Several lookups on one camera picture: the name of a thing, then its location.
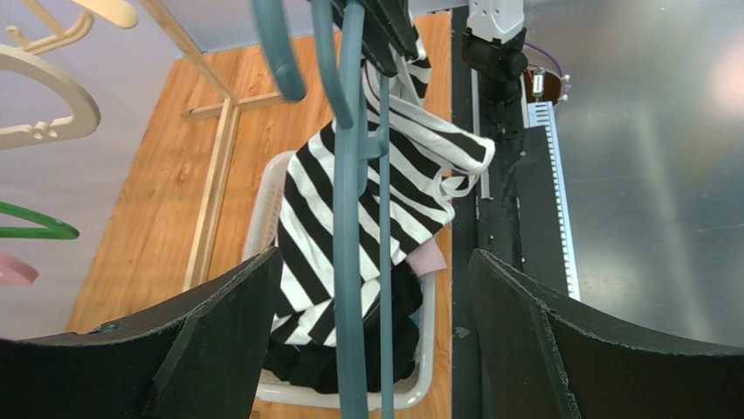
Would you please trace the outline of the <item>green plastic hanger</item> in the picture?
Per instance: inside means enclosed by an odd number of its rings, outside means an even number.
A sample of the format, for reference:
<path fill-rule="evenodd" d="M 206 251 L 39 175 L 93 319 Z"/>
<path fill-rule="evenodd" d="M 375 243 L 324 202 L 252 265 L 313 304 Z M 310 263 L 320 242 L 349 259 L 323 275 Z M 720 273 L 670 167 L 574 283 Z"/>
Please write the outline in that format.
<path fill-rule="evenodd" d="M 74 240 L 79 237 L 79 231 L 69 223 L 32 209 L 1 202 L 1 214 L 34 224 L 34 227 L 2 226 L 1 238 Z"/>

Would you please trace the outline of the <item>pink plastic hanger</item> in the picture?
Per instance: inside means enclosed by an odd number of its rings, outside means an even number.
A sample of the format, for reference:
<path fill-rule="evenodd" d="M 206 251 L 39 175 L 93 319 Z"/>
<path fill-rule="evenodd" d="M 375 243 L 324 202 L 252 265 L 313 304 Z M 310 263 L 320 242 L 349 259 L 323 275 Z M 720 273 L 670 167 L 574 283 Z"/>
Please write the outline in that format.
<path fill-rule="evenodd" d="M 1 283 L 6 285 L 31 285 L 39 272 L 12 255 L 1 253 Z"/>

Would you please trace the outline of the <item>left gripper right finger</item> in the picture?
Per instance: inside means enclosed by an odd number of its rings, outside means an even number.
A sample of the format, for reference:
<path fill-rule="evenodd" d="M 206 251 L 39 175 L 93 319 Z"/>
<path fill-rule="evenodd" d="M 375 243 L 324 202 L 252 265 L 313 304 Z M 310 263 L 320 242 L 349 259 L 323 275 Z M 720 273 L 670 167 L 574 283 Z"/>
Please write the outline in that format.
<path fill-rule="evenodd" d="M 498 417 L 742 417 L 741 348 L 618 319 L 481 249 L 469 279 Z"/>

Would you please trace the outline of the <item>teal plastic hanger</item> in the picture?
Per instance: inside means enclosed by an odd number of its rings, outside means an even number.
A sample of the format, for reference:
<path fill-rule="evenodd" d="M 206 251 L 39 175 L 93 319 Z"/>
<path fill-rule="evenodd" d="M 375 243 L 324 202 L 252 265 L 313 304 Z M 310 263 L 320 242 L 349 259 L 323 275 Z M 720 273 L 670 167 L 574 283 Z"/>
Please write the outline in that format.
<path fill-rule="evenodd" d="M 333 263 L 334 318 L 336 326 L 337 378 L 340 412 L 344 418 L 369 415 L 364 353 L 364 327 L 360 283 L 358 202 L 365 188 L 367 162 L 378 159 L 379 237 L 382 240 L 379 266 L 382 417 L 392 418 L 394 408 L 392 302 L 389 252 L 389 77 L 380 81 L 380 122 L 369 135 L 366 101 L 362 93 L 361 48 L 365 10 L 358 1 L 348 1 L 341 11 L 341 48 L 334 48 L 333 12 L 329 1 L 311 3 L 316 57 L 321 82 L 336 121 L 334 140 Z"/>

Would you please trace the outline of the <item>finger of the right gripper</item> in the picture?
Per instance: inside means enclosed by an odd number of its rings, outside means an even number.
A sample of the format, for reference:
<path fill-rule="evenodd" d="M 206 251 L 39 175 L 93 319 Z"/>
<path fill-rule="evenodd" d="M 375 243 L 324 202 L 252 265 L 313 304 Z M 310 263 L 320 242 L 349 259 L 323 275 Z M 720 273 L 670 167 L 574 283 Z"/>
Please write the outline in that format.
<path fill-rule="evenodd" d="M 417 60 L 417 30 L 407 1 L 361 0 L 364 10 L 361 54 L 380 74 L 395 77 L 400 58 Z"/>

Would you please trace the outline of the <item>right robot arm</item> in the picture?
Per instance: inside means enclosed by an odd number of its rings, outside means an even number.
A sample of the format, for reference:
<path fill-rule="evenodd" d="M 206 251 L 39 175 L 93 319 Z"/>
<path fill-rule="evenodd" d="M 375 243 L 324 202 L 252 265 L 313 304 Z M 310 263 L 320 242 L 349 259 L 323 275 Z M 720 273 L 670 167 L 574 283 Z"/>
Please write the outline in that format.
<path fill-rule="evenodd" d="M 362 54 L 378 72 L 395 77 L 397 61 L 421 63 L 424 52 L 407 1 L 361 1 L 366 8 Z M 469 2 L 462 59 L 479 74 L 480 98 L 511 104 L 521 98 L 521 74 L 527 68 L 523 52 L 527 30 L 522 1 Z"/>

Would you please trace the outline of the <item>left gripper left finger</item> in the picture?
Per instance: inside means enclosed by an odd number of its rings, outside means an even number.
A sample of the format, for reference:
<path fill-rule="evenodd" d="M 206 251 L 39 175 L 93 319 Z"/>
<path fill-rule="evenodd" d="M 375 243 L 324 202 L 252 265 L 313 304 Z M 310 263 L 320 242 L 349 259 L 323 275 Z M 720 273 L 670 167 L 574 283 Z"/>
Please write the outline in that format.
<path fill-rule="evenodd" d="M 89 333 L 2 340 L 2 417 L 249 417 L 281 272 L 270 247 Z"/>

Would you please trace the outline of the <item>pink tank top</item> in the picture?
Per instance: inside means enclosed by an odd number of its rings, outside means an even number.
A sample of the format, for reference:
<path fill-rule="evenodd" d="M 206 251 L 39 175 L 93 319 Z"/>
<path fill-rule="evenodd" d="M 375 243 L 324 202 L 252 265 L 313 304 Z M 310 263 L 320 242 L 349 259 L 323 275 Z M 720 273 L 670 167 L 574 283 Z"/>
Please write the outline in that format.
<path fill-rule="evenodd" d="M 445 270 L 448 267 L 444 253 L 434 237 L 412 251 L 405 262 L 421 278 L 427 274 Z"/>

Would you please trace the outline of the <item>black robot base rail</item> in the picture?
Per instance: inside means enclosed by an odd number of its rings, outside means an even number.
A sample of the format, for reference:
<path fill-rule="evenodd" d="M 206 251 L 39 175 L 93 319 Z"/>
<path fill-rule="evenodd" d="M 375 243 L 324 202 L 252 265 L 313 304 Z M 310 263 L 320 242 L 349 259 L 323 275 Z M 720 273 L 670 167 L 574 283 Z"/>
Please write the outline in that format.
<path fill-rule="evenodd" d="M 462 58 L 469 3 L 453 16 L 452 52 Z M 526 55 L 525 39 L 523 52 Z M 530 68 L 527 57 L 527 68 Z M 452 115 L 495 143 L 475 189 L 456 202 L 453 227 L 453 408 L 465 418 L 500 418 L 492 399 L 472 304 L 469 261 L 481 249 L 536 282 L 579 299 L 573 235 L 558 139 L 555 102 L 541 81 L 521 74 L 511 104 L 480 98 L 479 74 L 462 59 L 452 67 Z"/>

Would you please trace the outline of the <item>cream plastic hanger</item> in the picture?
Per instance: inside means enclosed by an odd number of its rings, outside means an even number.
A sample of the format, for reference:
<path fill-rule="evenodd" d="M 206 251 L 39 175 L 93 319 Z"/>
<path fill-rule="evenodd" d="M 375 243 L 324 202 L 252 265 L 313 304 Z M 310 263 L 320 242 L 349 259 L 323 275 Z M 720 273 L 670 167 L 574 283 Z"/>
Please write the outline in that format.
<path fill-rule="evenodd" d="M 29 52 L 1 46 L 1 149 L 77 140 L 94 133 L 100 109 L 75 79 Z"/>

